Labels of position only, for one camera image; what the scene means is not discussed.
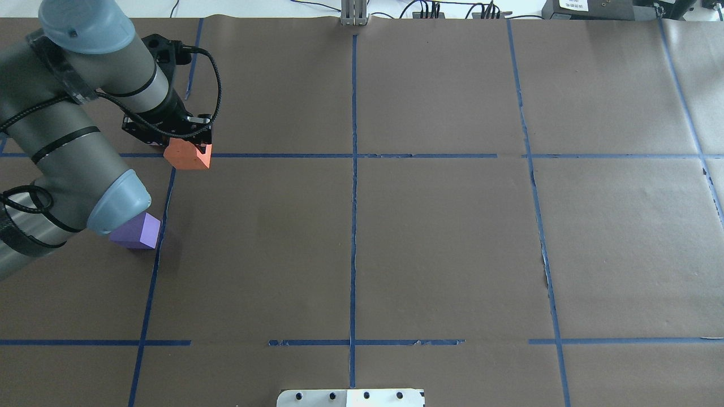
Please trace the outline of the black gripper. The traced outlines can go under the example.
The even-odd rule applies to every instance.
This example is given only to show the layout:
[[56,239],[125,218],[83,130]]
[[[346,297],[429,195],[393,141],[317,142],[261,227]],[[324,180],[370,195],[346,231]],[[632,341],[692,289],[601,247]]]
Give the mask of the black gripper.
[[149,146],[170,146],[171,141],[185,141],[206,154],[212,144],[212,115],[181,114],[171,116],[159,123],[144,124],[129,115],[122,121],[122,129],[143,144]]

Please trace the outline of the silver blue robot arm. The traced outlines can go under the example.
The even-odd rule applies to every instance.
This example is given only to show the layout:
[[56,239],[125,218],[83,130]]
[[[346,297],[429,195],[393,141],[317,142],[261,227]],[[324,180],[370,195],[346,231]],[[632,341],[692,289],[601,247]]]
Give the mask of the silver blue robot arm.
[[2,50],[2,138],[41,171],[2,192],[2,279],[62,248],[83,230],[110,235],[152,197],[83,106],[104,99],[124,112],[122,129],[145,144],[188,141],[206,153],[212,114],[194,116],[174,90],[178,65],[205,49],[160,34],[140,38],[114,1],[43,1],[41,28]]

